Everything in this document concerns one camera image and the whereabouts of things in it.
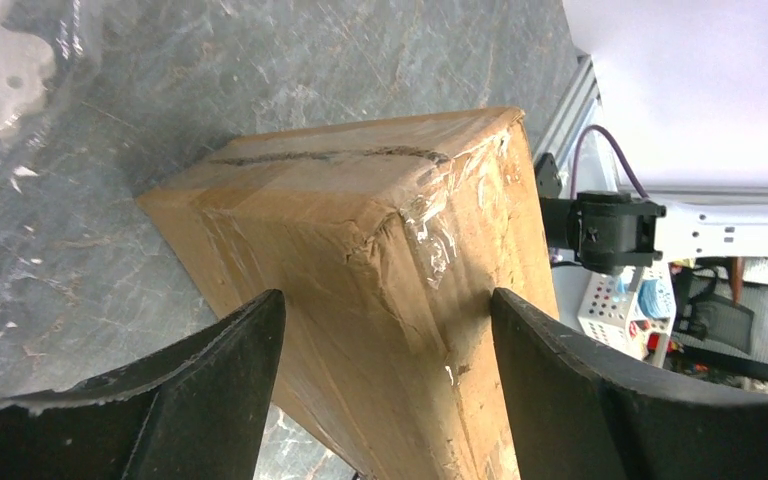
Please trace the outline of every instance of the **red object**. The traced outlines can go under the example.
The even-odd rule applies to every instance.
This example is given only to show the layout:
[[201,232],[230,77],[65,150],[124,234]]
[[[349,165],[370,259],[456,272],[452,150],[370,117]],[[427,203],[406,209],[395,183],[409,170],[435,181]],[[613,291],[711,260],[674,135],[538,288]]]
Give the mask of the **red object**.
[[[649,341],[646,344],[646,348],[648,348],[649,350],[655,350],[656,348],[658,348],[658,339],[660,338],[661,338],[660,335],[655,335],[655,334],[649,335]],[[668,353],[674,352],[676,350],[678,350],[678,344],[670,340],[670,344],[667,345],[667,352]]]

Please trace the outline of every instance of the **brown cardboard box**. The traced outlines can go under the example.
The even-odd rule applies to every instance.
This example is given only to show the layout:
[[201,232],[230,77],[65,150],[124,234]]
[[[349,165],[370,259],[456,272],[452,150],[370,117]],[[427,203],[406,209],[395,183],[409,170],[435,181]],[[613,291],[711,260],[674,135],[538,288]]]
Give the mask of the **brown cardboard box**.
[[557,316],[522,111],[240,138],[139,199],[224,316],[284,291],[274,401],[369,478],[518,478],[493,287]]

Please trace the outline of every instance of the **white wall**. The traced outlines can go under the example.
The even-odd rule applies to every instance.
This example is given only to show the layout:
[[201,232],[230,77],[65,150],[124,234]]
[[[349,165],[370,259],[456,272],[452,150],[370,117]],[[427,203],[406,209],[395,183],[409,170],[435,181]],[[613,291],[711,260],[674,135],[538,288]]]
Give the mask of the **white wall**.
[[564,0],[644,184],[768,187],[768,0]]

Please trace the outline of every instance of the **floor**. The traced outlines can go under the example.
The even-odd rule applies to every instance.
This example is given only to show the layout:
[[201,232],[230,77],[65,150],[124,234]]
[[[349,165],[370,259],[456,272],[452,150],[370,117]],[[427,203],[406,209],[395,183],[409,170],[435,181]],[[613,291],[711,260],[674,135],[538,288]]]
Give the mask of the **floor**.
[[[244,134],[488,105],[547,127],[561,0],[19,1],[49,107],[0,140],[0,396],[64,389],[215,320],[134,203]],[[279,411],[258,478],[350,478]]]

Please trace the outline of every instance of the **clear tape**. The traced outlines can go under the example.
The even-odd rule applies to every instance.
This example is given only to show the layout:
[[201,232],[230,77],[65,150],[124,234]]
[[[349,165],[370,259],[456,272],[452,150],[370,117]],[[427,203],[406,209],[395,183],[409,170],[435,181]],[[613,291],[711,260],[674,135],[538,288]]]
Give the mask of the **clear tape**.
[[475,146],[437,162],[436,175],[422,188],[422,193],[399,209],[408,236],[425,269],[426,282],[438,288],[446,271],[458,257],[456,232],[445,220],[449,198],[471,177],[478,177],[477,205],[484,209],[484,177],[488,163],[507,155],[510,133],[502,131]]

